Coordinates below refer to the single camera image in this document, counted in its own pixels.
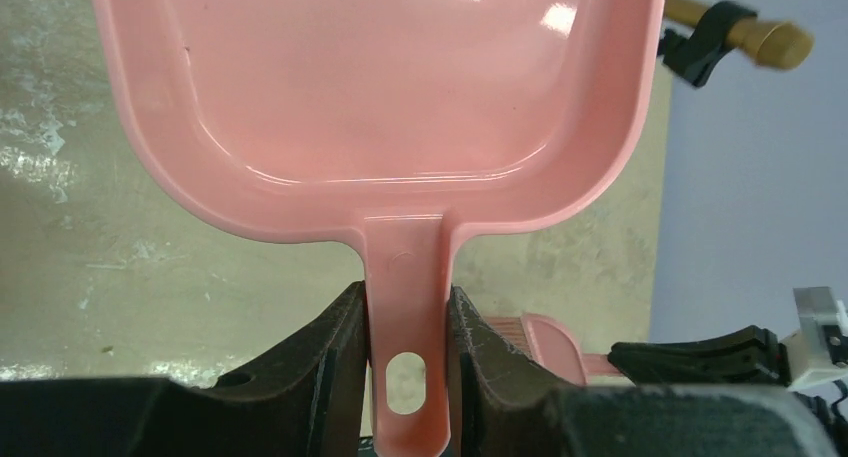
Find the pink hand brush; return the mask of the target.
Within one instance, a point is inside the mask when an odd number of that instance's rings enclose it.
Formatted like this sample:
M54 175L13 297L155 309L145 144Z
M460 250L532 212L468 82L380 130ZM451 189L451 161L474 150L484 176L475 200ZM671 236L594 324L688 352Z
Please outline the pink hand brush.
M583 353L567 328L551 317L525 313L484 320L535 362L572 384L587 385L591 377L624 377L606 354Z

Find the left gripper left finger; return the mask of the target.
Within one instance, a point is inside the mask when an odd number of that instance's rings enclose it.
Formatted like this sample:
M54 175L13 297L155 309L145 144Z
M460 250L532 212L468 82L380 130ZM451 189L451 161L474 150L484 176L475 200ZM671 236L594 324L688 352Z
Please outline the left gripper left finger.
M353 456L368 354L365 290L209 388L166 377L8 381L5 456Z

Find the pink dustpan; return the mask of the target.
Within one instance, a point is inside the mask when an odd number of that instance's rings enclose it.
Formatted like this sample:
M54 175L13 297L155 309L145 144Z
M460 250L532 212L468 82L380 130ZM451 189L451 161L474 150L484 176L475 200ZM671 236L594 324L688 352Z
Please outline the pink dustpan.
M116 110L179 205L364 264L382 456L449 442L470 238L558 224L622 172L665 0L91 0Z

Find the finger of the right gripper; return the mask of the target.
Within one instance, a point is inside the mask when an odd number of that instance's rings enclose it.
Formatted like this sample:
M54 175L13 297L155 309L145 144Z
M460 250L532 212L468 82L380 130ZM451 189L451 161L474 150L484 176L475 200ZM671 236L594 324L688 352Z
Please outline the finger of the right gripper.
M619 342L607 360L635 384L788 386L792 381L785 345L758 326L694 342Z

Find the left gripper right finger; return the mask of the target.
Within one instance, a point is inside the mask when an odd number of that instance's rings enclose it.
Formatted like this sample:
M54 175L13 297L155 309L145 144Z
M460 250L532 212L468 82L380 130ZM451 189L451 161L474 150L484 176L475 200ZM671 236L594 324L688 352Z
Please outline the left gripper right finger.
M498 334L465 292L447 303L452 447L458 456L825 456L829 437L777 386L578 386Z

